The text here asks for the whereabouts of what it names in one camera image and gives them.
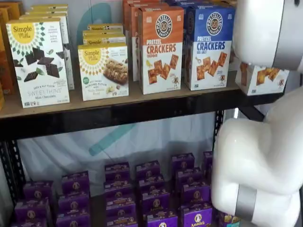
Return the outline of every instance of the snack box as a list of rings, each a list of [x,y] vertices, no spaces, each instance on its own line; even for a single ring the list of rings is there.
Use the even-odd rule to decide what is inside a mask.
[[[90,214],[88,208],[70,210],[57,215],[56,227],[90,227]]]
[[[125,214],[136,214],[134,194],[126,194],[121,197],[106,198],[106,216],[124,216]]]
[[[60,211],[78,210],[89,207],[89,194],[87,192],[71,192],[61,195],[58,200]]]
[[[183,185],[181,193],[182,204],[207,201],[210,201],[210,186],[204,181]]]
[[[121,197],[133,193],[130,180],[113,180],[104,182],[104,193],[106,197]]]
[[[171,157],[171,172],[175,175],[177,170],[194,168],[195,157],[193,153],[173,155]]]
[[[107,227],[138,227],[136,214],[125,214],[124,216],[107,217]]]
[[[201,3],[187,9],[186,84],[190,90],[226,87],[235,8]]]
[[[139,180],[139,188],[141,192],[152,191],[163,186],[164,178],[162,174]]]
[[[142,197],[142,212],[154,212],[157,210],[164,210],[169,208],[170,193],[163,186],[149,192],[143,192]]]
[[[66,13],[32,13],[32,14],[24,14],[19,19],[20,20],[28,20],[28,19],[48,19],[48,18],[59,18],[60,19],[60,27],[61,27],[61,36],[63,43],[63,54],[60,54],[60,58],[64,59],[67,73],[67,82],[69,90],[74,90],[74,78],[73,78],[73,66],[71,62],[71,42],[69,37],[68,23],[67,23],[67,14]]]
[[[143,94],[179,90],[184,10],[178,6],[140,8],[138,15]]]
[[[15,216],[18,222],[46,219],[53,226],[48,199],[22,200],[15,206]]]
[[[174,210],[161,210],[148,213],[146,217],[147,227],[177,227],[178,217]]]
[[[89,193],[89,173],[88,173],[88,171],[64,175],[62,177],[63,194],[69,194],[74,191],[83,191],[83,192]]]
[[[136,165],[136,179],[142,179],[161,173],[160,164],[157,160]]]
[[[28,181],[23,186],[23,193],[27,200],[48,198],[50,205],[56,201],[53,181]]]
[[[102,45],[109,43],[124,43],[126,38],[123,34],[104,34],[96,36],[86,36],[83,38],[83,45]]]
[[[219,211],[219,226],[218,227],[239,227],[241,219]]]
[[[6,28],[23,108],[69,103],[60,19],[11,20]]]
[[[129,179],[130,177],[128,162],[105,165],[104,171],[106,181]]]
[[[248,96],[281,93],[284,91],[288,75],[288,70],[241,63],[237,71],[236,84]]]
[[[213,207],[205,202],[181,210],[181,226],[211,226]]]
[[[176,172],[176,191],[181,192],[184,184],[190,184],[202,180],[202,171],[200,167],[178,170]]]
[[[107,24],[95,24],[88,25],[88,30],[111,30],[111,29],[120,29],[121,33],[123,33],[123,25],[120,23],[107,23]]]

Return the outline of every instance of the cardboard box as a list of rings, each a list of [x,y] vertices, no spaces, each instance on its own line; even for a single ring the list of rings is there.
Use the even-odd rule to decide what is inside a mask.
[[[62,177],[63,194],[83,191],[89,193],[89,173],[88,171],[75,174],[64,175]]]
[[[123,33],[123,25],[120,23],[107,23],[107,24],[95,24],[88,25],[88,30],[111,30],[111,29],[120,29]]]
[[[104,166],[105,180],[129,179],[129,164],[128,162],[120,162]]]
[[[71,192],[61,195],[58,206],[60,211],[80,210],[89,207],[89,194],[87,192]]]
[[[195,204],[181,211],[181,226],[211,226],[213,208],[209,203]]]
[[[18,20],[24,14],[23,4],[21,1],[1,1],[0,7],[10,6],[12,9],[12,19]]]
[[[56,202],[53,181],[28,181],[23,186],[23,193],[27,200],[48,198],[50,205]]]
[[[187,9],[186,84],[190,90],[226,87],[235,8],[200,4]]]
[[[18,222],[46,219],[49,226],[53,226],[48,199],[22,200],[15,206],[15,216]]]
[[[6,27],[23,108],[69,103],[60,19],[13,20]]]
[[[142,212],[154,212],[169,208],[170,193],[165,187],[142,193]]]
[[[160,164],[157,160],[136,165],[136,179],[142,179],[161,173]]]
[[[236,84],[248,96],[281,93],[284,91],[288,70],[266,68],[241,63]]]
[[[129,52],[131,53],[133,62],[133,81],[139,80],[139,36],[138,36],[138,11],[140,7],[147,6],[168,6],[167,3],[160,2],[143,2],[137,4],[129,4],[130,9],[130,23],[129,23],[129,36],[131,45],[129,46]]]
[[[113,180],[104,182],[104,194],[106,197],[121,197],[133,193],[133,187],[129,180]]]
[[[178,217],[174,210],[163,210],[147,215],[147,227],[177,227]]]
[[[60,27],[61,27],[61,36],[63,43],[63,55],[60,56],[65,61],[66,67],[66,75],[68,82],[68,89],[74,90],[74,77],[73,77],[73,65],[71,58],[71,42],[68,31],[68,23],[67,23],[67,14],[66,13],[56,13],[56,14],[45,14],[45,13],[33,13],[33,14],[25,14],[20,17],[20,20],[28,20],[28,19],[48,19],[48,18],[59,18],[60,19]]]
[[[106,198],[106,216],[124,216],[125,214],[136,214],[134,194],[127,194],[121,197]]]
[[[90,226],[90,214],[88,208],[70,210],[57,215],[57,227]]]
[[[143,94],[181,88],[183,42],[181,7],[139,10],[139,72]]]
[[[195,157],[193,153],[173,155],[171,157],[171,172],[173,176],[177,170],[190,169],[195,166]]]
[[[204,181],[183,185],[181,203],[202,203],[210,201],[210,185]]]

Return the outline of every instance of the sea salt crackers box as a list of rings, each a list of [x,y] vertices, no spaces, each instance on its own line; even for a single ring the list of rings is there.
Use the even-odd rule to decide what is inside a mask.
[[[211,226],[213,208],[209,203],[195,204],[181,210],[182,227]]]
[[[234,14],[227,4],[187,9],[185,81],[190,90],[226,87]]]
[[[284,91],[289,71],[241,63],[236,84],[248,96],[281,93]]]
[[[24,108],[70,101],[60,19],[6,24]]]
[[[184,10],[178,6],[141,8],[138,15],[143,94],[180,89]]]

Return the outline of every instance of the white box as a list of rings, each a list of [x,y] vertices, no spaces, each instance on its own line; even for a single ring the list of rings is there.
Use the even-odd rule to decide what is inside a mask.
[[[241,63],[236,76],[236,84],[248,96],[281,93],[289,71]]]
[[[83,100],[128,96],[127,46],[78,46]]]
[[[6,24],[24,108],[70,101],[60,19]]]

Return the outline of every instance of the pretzelized logo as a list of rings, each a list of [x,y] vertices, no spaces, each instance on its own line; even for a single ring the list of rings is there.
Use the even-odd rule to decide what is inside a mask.
[[[206,23],[207,31],[210,35],[217,35],[221,32],[223,26],[223,18],[220,13],[213,12],[209,15]]]
[[[171,30],[172,30],[172,21],[170,17],[166,14],[159,16],[156,22],[156,32],[158,36],[164,39],[170,35]]]

